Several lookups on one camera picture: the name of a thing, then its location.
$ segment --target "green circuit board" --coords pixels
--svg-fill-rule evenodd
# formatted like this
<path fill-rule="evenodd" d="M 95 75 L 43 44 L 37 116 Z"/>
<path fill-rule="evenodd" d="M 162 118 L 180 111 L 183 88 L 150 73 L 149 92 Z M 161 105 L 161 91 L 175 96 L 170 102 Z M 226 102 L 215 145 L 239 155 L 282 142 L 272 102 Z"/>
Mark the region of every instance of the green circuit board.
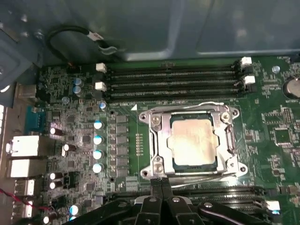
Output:
<path fill-rule="evenodd" d="M 193 67 L 200 65 L 226 64 L 236 59 L 217 60 L 172 60 L 153 62 L 129 62 L 106 64 L 111 70 L 132 68 L 161 68 L 173 66 Z M 91 211 L 103 204 L 102 196 L 111 192 L 138 192 L 149 190 L 149 182 L 140 176 L 140 170 L 149 165 L 149 129 L 138 119 L 142 111 L 162 105 L 195 105 L 214 101 L 236 107 L 240 117 L 234 121 L 236 149 L 240 162 L 248 167 L 248 173 L 234 183 L 213 182 L 190 188 L 261 186 L 273 188 L 277 194 L 268 196 L 280 203 L 284 225 L 300 224 L 300 100 L 287 98 L 283 92 L 284 83 L 300 72 L 299 64 L 290 64 L 288 57 L 252 57 L 256 88 L 252 93 L 240 97 L 218 96 L 213 98 L 166 98 L 152 101 L 115 101 L 100 109 L 101 100 L 94 95 L 95 65 L 81 66 L 75 73 L 64 66 L 45 67 L 40 71 L 40 81 L 46 83 L 49 103 L 45 109 L 45 131 L 50 127 L 65 131 L 59 137 L 61 143 L 78 146 L 76 152 L 61 156 L 58 145 L 55 156 L 50 158 L 49 172 L 79 172 L 78 186 L 74 190 L 62 190 L 69 205 L 80 203 L 83 211 Z M 280 72 L 273 73 L 274 66 Z M 80 78 L 81 94 L 74 94 L 73 80 Z M 62 98 L 69 103 L 63 104 Z M 104 128 L 95 130 L 94 122 L 100 120 Z M 118 147 L 126 152 L 123 160 L 112 159 L 114 140 L 117 134 Z M 94 145 L 93 138 L 99 135 L 104 142 Z M 101 150 L 104 157 L 93 158 L 93 151 Z M 101 163 L 105 169 L 94 173 L 92 167 Z M 61 190 L 44 192 L 44 201 L 61 193 Z M 54 224 L 68 220 L 67 212 Z"/>

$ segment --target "cpu socket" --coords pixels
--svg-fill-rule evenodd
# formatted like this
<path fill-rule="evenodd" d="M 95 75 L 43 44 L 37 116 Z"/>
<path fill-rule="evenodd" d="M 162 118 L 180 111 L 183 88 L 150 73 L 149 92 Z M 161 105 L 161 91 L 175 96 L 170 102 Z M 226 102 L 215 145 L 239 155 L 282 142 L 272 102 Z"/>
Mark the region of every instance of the cpu socket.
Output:
<path fill-rule="evenodd" d="M 139 120 L 149 125 L 151 158 L 141 176 L 169 177 L 180 185 L 246 174 L 235 149 L 233 120 L 239 115 L 238 109 L 215 102 L 140 113 Z"/>

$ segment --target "mounting hole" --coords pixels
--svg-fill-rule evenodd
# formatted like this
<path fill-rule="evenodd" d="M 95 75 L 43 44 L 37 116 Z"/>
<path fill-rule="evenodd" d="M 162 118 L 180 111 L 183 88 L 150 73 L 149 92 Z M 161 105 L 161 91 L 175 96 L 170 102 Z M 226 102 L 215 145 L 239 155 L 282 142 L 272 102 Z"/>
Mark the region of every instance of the mounting hole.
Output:
<path fill-rule="evenodd" d="M 236 116 L 236 115 L 239 114 L 239 112 L 238 112 L 237 110 L 234 110 L 234 111 L 232 112 L 232 114 L 233 114 L 234 116 Z"/>

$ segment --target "motherboard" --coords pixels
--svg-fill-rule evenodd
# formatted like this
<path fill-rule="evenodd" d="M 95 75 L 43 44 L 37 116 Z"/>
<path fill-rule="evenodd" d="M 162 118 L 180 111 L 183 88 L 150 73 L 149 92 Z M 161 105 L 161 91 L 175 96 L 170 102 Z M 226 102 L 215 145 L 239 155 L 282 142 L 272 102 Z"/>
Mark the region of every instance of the motherboard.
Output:
<path fill-rule="evenodd" d="M 133 203 L 154 177 L 195 204 L 256 214 L 278 201 L 276 223 L 300 224 L 299 74 L 276 56 L 42 68 L 25 131 L 56 140 L 42 197 L 65 205 L 52 224 L 72 205 Z"/>

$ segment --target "capacitor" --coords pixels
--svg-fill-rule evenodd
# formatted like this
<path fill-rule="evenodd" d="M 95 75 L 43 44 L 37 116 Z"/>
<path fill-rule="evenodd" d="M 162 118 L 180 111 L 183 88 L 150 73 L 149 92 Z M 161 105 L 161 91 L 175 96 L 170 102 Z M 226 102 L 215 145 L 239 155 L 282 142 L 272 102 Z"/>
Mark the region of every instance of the capacitor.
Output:
<path fill-rule="evenodd" d="M 43 222 L 44 224 L 48 224 L 57 218 L 58 218 L 58 214 L 56 212 L 52 212 L 48 216 L 44 217 Z"/>
<path fill-rule="evenodd" d="M 82 87 L 82 86 L 83 86 L 83 81 L 82 81 L 82 79 L 80 79 L 80 78 L 75 78 L 75 79 L 73 80 L 73 83 L 74 83 L 76 86 L 79 86 L 79 87 Z"/>
<path fill-rule="evenodd" d="M 70 219 L 69 219 L 69 221 L 72 221 L 73 219 L 76 219 L 77 217 L 71 217 Z"/>
<path fill-rule="evenodd" d="M 76 150 L 76 146 L 73 144 L 65 144 L 63 148 L 65 151 L 75 151 Z"/>
<path fill-rule="evenodd" d="M 106 108 L 106 103 L 105 102 L 100 102 L 99 108 L 104 110 Z"/>
<path fill-rule="evenodd" d="M 74 94 L 76 94 L 77 96 L 81 96 L 81 88 L 79 86 L 75 86 L 73 88 L 73 92 Z"/>
<path fill-rule="evenodd" d="M 94 137 L 94 144 L 101 144 L 102 142 L 103 142 L 103 137 L 98 135 Z"/>
<path fill-rule="evenodd" d="M 59 188 L 62 187 L 62 182 L 61 181 L 53 181 L 50 183 L 49 187 L 51 190 L 55 189 L 55 188 Z"/>
<path fill-rule="evenodd" d="M 70 207 L 69 211 L 72 216 L 78 215 L 81 212 L 81 205 L 76 203 Z"/>
<path fill-rule="evenodd" d="M 95 150 L 95 151 L 93 152 L 93 157 L 94 157 L 94 159 L 101 159 L 103 156 L 104 156 L 103 151 Z"/>
<path fill-rule="evenodd" d="M 64 105 L 67 105 L 67 104 L 69 104 L 70 103 L 70 98 L 69 97 L 62 97 L 61 98 L 61 102 L 62 102 L 62 104 L 64 104 Z"/>
<path fill-rule="evenodd" d="M 94 122 L 94 128 L 95 128 L 96 130 L 101 129 L 101 128 L 104 128 L 104 123 L 101 122 L 101 121 L 99 121 L 99 120 L 96 120 L 96 121 Z"/>
<path fill-rule="evenodd" d="M 50 174 L 50 179 L 55 180 L 55 179 L 60 179 L 63 177 L 63 174 L 61 172 L 52 172 Z"/>
<path fill-rule="evenodd" d="M 50 129 L 50 134 L 62 136 L 63 132 L 62 132 L 62 130 L 53 127 Z"/>
<path fill-rule="evenodd" d="M 103 169 L 104 169 L 104 165 L 101 164 L 101 163 L 100 164 L 96 163 L 96 164 L 93 165 L 94 173 L 100 173 L 100 172 L 103 171 Z"/>

